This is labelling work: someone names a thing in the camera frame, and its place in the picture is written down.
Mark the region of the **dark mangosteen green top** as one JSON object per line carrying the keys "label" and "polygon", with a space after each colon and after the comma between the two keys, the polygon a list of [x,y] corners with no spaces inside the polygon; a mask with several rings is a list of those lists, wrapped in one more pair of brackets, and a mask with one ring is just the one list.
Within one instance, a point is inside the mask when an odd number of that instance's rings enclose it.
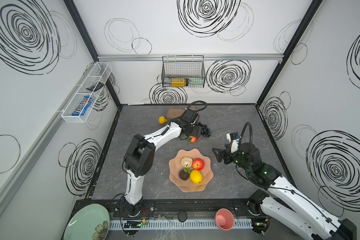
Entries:
{"label": "dark mangosteen green top", "polygon": [[187,181],[190,177],[190,169],[184,168],[179,171],[179,178],[183,181]]}

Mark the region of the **small yellow lemon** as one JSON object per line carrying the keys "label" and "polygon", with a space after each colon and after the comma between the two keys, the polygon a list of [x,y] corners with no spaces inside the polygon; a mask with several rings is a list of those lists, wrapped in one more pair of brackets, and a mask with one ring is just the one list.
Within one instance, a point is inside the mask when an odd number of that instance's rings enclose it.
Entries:
{"label": "small yellow lemon", "polygon": [[164,116],[159,117],[159,123],[160,124],[165,124],[167,121],[168,120]]}

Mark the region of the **pink wavy fruit bowl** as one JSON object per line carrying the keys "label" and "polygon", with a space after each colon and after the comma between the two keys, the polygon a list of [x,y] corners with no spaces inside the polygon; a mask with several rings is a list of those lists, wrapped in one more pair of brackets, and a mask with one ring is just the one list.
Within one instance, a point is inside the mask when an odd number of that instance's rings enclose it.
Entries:
{"label": "pink wavy fruit bowl", "polygon": [[201,192],[214,177],[210,158],[199,150],[180,150],[169,161],[170,180],[185,193]]}

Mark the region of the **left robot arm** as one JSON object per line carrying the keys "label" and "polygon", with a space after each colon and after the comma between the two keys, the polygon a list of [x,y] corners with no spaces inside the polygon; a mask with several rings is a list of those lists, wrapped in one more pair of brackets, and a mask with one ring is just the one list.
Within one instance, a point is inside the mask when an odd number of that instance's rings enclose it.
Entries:
{"label": "left robot arm", "polygon": [[128,181],[122,201],[129,215],[135,216],[140,211],[144,177],[153,165],[156,150],[181,135],[200,136],[200,126],[197,125],[198,112],[199,110],[187,107],[179,117],[171,119],[161,129],[145,136],[137,134],[132,138],[123,158]]}

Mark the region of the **large yellow lemon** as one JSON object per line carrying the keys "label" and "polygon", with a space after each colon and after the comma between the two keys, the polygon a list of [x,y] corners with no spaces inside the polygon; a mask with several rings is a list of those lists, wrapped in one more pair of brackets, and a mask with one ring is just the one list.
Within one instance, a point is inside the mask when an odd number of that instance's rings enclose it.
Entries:
{"label": "large yellow lemon", "polygon": [[194,184],[200,184],[203,181],[203,176],[200,171],[193,170],[190,173],[190,179]]}

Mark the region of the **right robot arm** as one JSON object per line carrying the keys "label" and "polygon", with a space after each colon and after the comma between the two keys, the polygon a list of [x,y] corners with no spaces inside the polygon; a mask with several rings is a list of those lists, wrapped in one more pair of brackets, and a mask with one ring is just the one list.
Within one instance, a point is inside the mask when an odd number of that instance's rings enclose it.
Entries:
{"label": "right robot arm", "polygon": [[353,222],[340,220],[307,198],[278,170],[264,163],[253,144],[241,144],[234,154],[228,144],[225,149],[213,148],[212,151],[219,163],[235,164],[245,171],[248,180],[260,186],[247,202],[252,215],[268,215],[305,240],[357,239]]}

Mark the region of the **red fake bell pepper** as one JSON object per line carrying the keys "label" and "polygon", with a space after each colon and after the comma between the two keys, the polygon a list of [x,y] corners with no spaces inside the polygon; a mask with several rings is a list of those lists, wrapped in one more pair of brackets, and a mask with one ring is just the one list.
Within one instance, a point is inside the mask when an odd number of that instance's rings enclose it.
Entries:
{"label": "red fake bell pepper", "polygon": [[204,169],[205,163],[201,158],[195,158],[193,160],[192,168],[197,171],[201,171]]}

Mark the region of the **red green apple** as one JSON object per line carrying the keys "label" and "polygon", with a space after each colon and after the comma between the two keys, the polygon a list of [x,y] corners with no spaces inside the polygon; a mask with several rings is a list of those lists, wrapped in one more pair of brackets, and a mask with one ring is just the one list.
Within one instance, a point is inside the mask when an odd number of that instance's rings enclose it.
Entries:
{"label": "red green apple", "polygon": [[195,142],[198,140],[198,138],[197,138],[197,137],[193,137],[193,136],[189,136],[188,140],[189,140],[189,142],[191,142],[191,143],[195,143]]}

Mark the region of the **cream fake pear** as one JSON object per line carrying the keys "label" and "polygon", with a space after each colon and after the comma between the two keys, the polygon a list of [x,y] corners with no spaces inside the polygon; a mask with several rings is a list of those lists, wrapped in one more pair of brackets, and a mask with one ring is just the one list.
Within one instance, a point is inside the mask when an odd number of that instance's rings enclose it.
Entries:
{"label": "cream fake pear", "polygon": [[183,157],[181,159],[181,166],[183,168],[191,168],[193,165],[193,159],[191,157]]}

